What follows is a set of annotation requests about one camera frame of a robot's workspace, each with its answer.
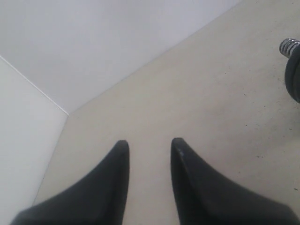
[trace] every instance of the beige floor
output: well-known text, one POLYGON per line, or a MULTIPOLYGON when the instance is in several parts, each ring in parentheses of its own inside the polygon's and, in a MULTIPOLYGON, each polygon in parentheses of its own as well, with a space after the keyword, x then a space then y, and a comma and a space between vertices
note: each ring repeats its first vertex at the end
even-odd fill
POLYGON ((178 224, 170 143, 181 136, 221 173, 300 216, 300 105, 285 90, 278 51, 300 38, 299 11, 300 1, 246 0, 73 113, 36 202, 127 139, 124 224, 178 224))

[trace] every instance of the floor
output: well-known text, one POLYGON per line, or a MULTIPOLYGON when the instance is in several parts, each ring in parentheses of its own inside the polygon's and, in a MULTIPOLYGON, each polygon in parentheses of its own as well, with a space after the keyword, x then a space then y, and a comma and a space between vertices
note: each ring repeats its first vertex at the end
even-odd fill
POLYGON ((180 136, 222 174, 300 216, 300 105, 285 89, 278 51, 283 39, 300 38, 299 10, 299 1, 243 1, 71 114, 36 203, 126 139, 123 224, 179 224, 170 145, 180 136))

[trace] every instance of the concrete floor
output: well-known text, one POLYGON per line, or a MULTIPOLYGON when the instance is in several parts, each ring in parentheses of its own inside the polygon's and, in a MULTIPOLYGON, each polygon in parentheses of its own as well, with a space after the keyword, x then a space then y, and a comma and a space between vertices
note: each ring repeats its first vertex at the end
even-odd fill
POLYGON ((36 202, 126 139, 123 224, 179 224, 170 144, 180 136, 222 174, 300 216, 300 105, 285 89, 278 51, 300 38, 299 10, 300 1, 246 0, 71 114, 36 202))

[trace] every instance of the metal spring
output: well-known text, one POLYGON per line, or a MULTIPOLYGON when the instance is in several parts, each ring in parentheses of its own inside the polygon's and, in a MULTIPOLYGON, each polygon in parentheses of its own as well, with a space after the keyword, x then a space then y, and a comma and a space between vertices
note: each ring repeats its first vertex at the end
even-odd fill
POLYGON ((279 46, 279 51, 284 56, 290 58, 293 51, 300 45, 300 41, 296 39, 287 38, 281 42, 279 46))

